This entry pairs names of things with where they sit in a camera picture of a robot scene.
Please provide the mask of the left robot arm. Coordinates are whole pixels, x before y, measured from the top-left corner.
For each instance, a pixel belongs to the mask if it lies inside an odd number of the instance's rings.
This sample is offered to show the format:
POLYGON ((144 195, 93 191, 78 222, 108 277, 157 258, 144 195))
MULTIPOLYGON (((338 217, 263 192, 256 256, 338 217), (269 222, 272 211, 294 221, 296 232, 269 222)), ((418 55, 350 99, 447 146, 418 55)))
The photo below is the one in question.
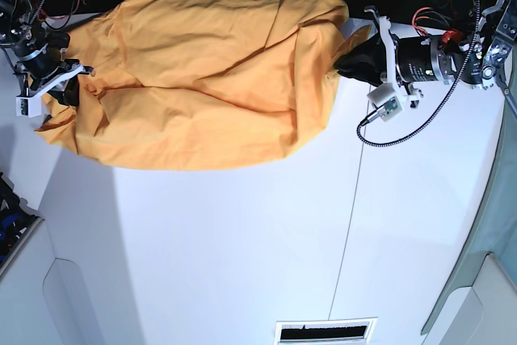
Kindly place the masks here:
POLYGON ((510 110, 516 110, 505 75, 516 45, 516 0, 473 0, 469 16, 455 22, 423 7, 411 19, 415 36, 407 38, 393 33, 388 17, 374 6, 364 10, 373 17, 376 34, 334 67, 339 75, 372 86, 373 112, 365 124, 417 108, 423 97, 420 82, 442 82, 450 90, 461 82, 482 90, 497 86, 510 110))

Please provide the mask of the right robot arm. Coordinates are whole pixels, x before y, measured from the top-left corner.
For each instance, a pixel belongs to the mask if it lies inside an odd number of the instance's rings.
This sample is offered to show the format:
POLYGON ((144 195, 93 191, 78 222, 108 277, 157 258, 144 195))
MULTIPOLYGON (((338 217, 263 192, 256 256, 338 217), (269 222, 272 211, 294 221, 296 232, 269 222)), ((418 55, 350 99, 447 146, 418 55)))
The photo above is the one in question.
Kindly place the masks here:
POLYGON ((1 0, 1 52, 19 84, 16 110, 20 116, 38 116, 42 98, 50 95, 65 106, 79 105, 78 77, 94 69, 78 59, 67 59, 71 37, 64 26, 82 0, 71 0, 67 15, 51 16, 44 10, 47 0, 1 0))

